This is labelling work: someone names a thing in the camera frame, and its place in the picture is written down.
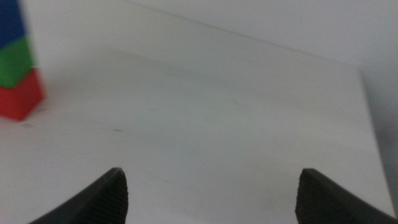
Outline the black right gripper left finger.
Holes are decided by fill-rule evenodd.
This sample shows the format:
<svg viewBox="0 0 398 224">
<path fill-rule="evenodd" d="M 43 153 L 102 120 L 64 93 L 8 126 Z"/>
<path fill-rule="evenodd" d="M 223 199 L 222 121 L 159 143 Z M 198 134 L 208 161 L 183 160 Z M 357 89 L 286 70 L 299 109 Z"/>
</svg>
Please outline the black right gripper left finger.
<svg viewBox="0 0 398 224">
<path fill-rule="evenodd" d="M 31 224 L 125 224 L 128 205 L 125 173 L 114 167 Z"/>
</svg>

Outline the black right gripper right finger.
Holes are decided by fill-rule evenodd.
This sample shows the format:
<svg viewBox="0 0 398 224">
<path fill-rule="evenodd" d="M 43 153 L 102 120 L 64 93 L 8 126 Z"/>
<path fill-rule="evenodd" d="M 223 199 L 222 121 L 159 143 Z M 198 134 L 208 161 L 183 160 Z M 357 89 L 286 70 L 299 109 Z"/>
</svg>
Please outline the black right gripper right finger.
<svg viewBox="0 0 398 224">
<path fill-rule="evenodd" d="M 299 178 L 295 214 L 299 224 L 397 224 L 396 218 L 309 168 Z"/>
</svg>

